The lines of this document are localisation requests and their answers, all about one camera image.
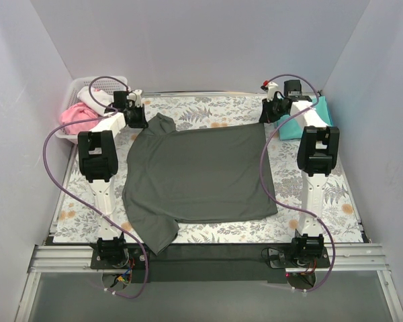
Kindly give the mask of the dark grey t-shirt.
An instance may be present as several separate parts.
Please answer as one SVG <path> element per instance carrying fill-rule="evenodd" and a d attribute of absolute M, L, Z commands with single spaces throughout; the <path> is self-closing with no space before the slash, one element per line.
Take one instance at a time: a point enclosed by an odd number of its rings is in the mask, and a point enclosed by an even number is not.
<path fill-rule="evenodd" d="M 127 156 L 122 200 L 128 221 L 156 254 L 180 223 L 228 223 L 277 213 L 260 123 L 179 131 L 153 117 Z"/>

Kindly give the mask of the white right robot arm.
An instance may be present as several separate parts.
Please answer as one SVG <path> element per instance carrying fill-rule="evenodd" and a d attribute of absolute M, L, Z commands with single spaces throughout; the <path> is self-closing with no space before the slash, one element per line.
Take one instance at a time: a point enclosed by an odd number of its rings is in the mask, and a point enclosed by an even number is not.
<path fill-rule="evenodd" d="M 316 112 L 320 99 L 311 99 L 302 92 L 300 80 L 293 78 L 279 89 L 274 80 L 266 80 L 261 89 L 260 123 L 273 123 L 287 116 L 302 129 L 297 165 L 302 172 L 302 206 L 295 236 L 288 244 L 273 246 L 263 252 L 271 268 L 299 268 L 303 274 L 316 267 L 330 265 L 324 247 L 328 235 L 322 221 L 322 208 L 327 181 L 337 165 L 340 131 L 328 125 Z"/>

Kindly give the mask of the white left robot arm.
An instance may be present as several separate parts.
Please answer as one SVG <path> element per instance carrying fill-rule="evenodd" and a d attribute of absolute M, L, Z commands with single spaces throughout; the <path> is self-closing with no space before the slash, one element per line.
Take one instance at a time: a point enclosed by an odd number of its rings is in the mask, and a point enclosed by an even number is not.
<path fill-rule="evenodd" d="M 91 91 L 89 87 L 83 87 L 77 94 L 98 115 L 109 115 L 93 129 L 78 134 L 78 154 L 80 172 L 89 183 L 95 208 L 103 214 L 93 249 L 99 260 L 114 268 L 123 268 L 130 259 L 124 233 L 110 223 L 115 219 L 114 179 L 119 166 L 115 137 L 126 126 L 148 127 L 142 96 L 140 89 L 109 95 L 103 90 Z"/>

